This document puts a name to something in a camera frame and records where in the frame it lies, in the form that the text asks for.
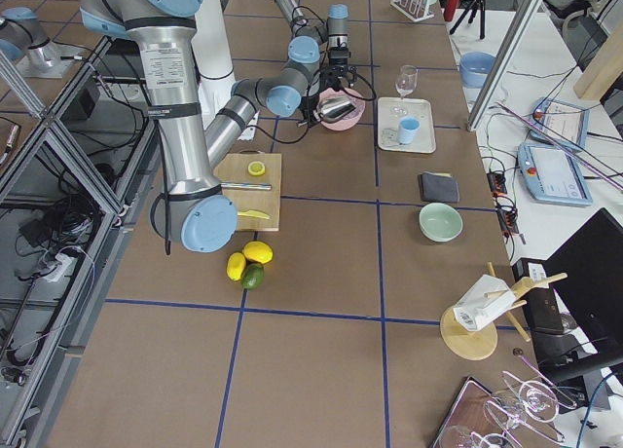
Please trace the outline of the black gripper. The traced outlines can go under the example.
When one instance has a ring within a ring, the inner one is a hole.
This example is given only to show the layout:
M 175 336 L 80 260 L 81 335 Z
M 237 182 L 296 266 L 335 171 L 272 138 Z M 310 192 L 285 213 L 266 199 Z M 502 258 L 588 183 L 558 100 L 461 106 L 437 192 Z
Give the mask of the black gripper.
M 314 127 L 320 123 L 320 119 L 317 116 L 317 105 L 319 103 L 319 92 L 309 92 L 302 96 L 299 110 L 302 117 L 297 122 L 297 126 L 300 127 Z
M 321 66 L 321 89 L 339 91 L 352 88 L 357 81 L 357 70 L 349 65 L 350 50 L 347 46 L 332 46 L 327 50 L 328 63 Z

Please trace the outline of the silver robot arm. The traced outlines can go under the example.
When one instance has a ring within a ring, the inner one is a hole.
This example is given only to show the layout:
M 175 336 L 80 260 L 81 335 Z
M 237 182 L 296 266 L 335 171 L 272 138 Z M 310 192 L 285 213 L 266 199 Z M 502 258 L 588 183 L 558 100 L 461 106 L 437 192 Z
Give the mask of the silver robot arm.
M 329 7 L 327 19 L 321 19 L 310 8 L 296 0 L 274 0 L 288 22 L 292 38 L 309 37 L 323 50 L 319 59 L 317 80 L 322 91 L 351 88 L 357 81 L 356 67 L 348 63 L 351 53 L 348 37 L 348 6 Z
M 262 107 L 291 116 L 312 89 L 326 27 L 311 25 L 296 0 L 274 0 L 288 21 L 288 60 L 274 77 L 234 83 L 213 120 L 202 120 L 202 52 L 229 50 L 220 0 L 81 0 L 86 28 L 133 41 L 144 71 L 148 114 L 160 127 L 165 183 L 152 222 L 166 242 L 207 253 L 223 247 L 238 224 L 213 169 Z

